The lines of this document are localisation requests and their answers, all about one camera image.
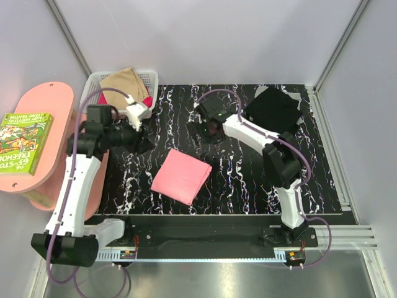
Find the light pink t shirt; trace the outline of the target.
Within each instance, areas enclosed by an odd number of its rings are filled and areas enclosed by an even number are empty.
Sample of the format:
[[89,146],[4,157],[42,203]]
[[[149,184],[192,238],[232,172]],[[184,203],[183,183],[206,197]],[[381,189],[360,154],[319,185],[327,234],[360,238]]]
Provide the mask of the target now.
[[153,179],[151,190],[190,206],[211,170],[208,163],[171,149]]

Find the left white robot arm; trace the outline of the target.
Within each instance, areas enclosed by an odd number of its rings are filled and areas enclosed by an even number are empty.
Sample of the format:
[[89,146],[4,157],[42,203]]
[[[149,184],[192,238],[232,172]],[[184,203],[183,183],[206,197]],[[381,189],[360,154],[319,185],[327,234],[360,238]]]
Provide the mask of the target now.
[[120,219],[107,219],[85,227],[85,212],[91,189],[104,155],[115,147],[142,154],[153,149],[142,121],[149,110],[132,104],[125,111],[126,121],[113,122],[117,113],[110,105],[92,104],[86,120],[78,121],[66,147],[66,169],[56,207],[43,233],[35,233],[32,248],[49,264],[90,267],[98,252],[112,241],[126,246],[134,231]]

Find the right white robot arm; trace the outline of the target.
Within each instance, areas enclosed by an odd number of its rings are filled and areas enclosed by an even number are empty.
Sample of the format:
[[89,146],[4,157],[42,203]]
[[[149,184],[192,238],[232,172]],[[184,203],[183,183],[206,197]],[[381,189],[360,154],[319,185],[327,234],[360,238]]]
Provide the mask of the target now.
[[279,195],[283,242],[289,246],[301,242],[308,228],[301,198],[301,171],[308,163],[293,146],[295,137],[289,132],[278,134],[263,129],[244,119],[240,110],[233,112],[214,102],[195,102],[194,111],[200,118],[188,125],[192,136],[208,144],[234,138],[262,156],[265,176]]

